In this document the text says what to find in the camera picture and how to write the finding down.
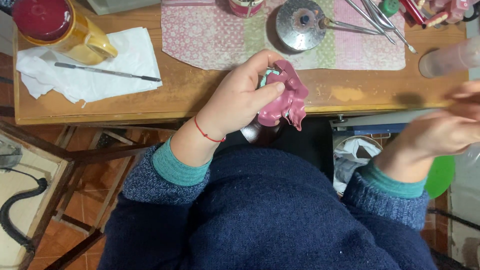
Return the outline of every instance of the white plastic bag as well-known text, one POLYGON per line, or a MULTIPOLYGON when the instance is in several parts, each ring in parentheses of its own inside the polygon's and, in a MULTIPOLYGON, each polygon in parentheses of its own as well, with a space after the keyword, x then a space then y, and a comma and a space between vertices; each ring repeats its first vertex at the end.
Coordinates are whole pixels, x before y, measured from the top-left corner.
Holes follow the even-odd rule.
POLYGON ((340 194, 345 191, 355 169, 366 165, 371 159, 357 157, 360 147, 363 147, 371 158, 382 151, 361 138, 347 139, 334 149, 333 187, 340 194))

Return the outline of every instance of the teal sweater cuff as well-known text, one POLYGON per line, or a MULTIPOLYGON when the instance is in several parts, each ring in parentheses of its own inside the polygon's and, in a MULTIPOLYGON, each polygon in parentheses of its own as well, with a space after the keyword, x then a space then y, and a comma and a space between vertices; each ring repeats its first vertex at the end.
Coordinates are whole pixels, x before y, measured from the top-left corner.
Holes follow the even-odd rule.
POLYGON ((377 188, 392 197, 418 198, 423 193, 427 178, 416 183, 403 183, 385 175, 371 160, 366 166, 359 168, 359 173, 370 186, 377 188))
POLYGON ((193 186, 205 178, 212 160, 200 167, 192 167, 180 162, 172 153, 170 139, 166 141, 152 156, 155 171, 170 183, 181 186, 193 186))

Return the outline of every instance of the white tissue paper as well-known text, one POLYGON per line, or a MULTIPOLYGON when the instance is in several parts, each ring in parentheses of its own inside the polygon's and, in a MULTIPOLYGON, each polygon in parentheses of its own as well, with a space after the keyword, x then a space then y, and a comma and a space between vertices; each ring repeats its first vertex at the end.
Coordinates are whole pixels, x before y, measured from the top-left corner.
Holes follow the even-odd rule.
POLYGON ((375 145, 364 141, 361 138, 348 140, 333 150, 333 188, 340 194, 343 194, 347 188, 347 184, 349 183, 350 178, 352 178, 355 169, 357 167, 366 165, 370 161, 370 159, 357 157, 357 151, 360 146, 362 146, 372 158, 381 152, 381 150, 375 145))
MULTIPOLYGON (((146 28, 132 28, 107 36, 118 50, 118 56, 90 67, 160 78, 152 41, 146 28)), ((162 86, 162 82, 56 67, 55 62, 86 66, 45 47, 18 52, 17 70, 22 73, 22 82, 33 97, 39 98, 53 89, 72 103, 81 99, 92 102, 162 86)))

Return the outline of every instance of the navy blue sweater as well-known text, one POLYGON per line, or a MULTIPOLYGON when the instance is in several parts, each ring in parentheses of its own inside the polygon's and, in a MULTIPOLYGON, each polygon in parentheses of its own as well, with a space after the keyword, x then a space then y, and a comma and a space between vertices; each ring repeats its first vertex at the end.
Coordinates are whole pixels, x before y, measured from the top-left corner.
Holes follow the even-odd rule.
POLYGON ((153 151, 119 194, 100 270, 436 269, 418 231, 425 192, 393 198, 355 172, 341 202, 316 167, 265 148, 213 160, 185 189, 156 173, 153 151))

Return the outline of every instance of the red pen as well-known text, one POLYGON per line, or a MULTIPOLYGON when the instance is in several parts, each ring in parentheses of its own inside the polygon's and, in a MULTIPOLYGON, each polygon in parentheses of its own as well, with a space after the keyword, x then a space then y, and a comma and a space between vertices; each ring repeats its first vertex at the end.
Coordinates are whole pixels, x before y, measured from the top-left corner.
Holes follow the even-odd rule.
POLYGON ((399 0, 399 2, 405 7, 405 9, 412 15, 413 19, 418 25, 423 25, 425 18, 422 16, 420 11, 417 9, 416 4, 411 0, 399 0))

